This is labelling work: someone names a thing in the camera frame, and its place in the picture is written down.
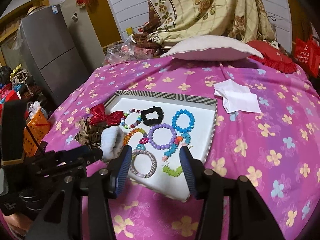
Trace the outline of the person's left hand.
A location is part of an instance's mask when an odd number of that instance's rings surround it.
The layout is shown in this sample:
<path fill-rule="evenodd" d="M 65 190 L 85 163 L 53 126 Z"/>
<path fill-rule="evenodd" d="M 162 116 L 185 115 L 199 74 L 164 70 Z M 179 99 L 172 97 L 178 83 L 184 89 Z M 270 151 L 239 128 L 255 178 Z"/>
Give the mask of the person's left hand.
<path fill-rule="evenodd" d="M 33 224 L 33 221 L 22 213 L 14 213 L 9 216 L 3 215 L 3 218 L 9 228 L 20 236 L 25 236 Z"/>

